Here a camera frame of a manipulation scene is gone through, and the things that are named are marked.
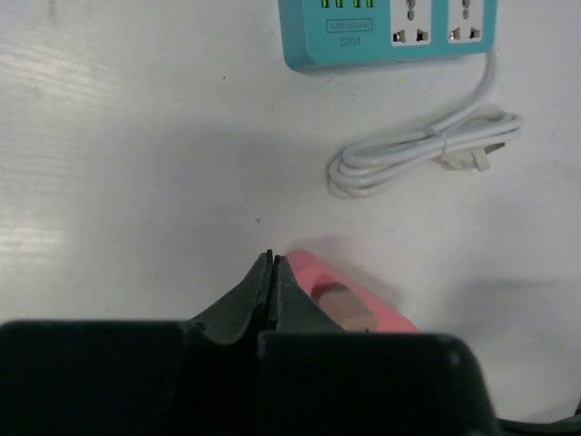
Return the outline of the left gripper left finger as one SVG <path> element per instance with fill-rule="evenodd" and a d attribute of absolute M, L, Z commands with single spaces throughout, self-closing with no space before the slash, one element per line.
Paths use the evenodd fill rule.
<path fill-rule="evenodd" d="M 4 435 L 250 435 L 272 255 L 186 321 L 1 327 Z"/>

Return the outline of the pink triangular power strip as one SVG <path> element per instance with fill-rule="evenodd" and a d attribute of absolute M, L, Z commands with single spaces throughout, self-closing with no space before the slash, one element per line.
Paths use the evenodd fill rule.
<path fill-rule="evenodd" d="M 286 259 L 300 288 L 317 304 L 313 289 L 329 283 L 340 283 L 349 287 L 378 316 L 375 332 L 414 333 L 419 329 L 393 306 L 358 284 L 348 275 L 333 268 L 314 253 L 296 250 L 287 253 Z"/>

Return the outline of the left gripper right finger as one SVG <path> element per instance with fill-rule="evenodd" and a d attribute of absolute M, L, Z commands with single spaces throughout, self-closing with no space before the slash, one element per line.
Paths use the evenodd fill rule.
<path fill-rule="evenodd" d="M 496 435 L 482 371 L 460 339 L 438 333 L 346 332 L 289 262 L 275 269 L 275 319 L 257 339 L 260 435 Z"/>

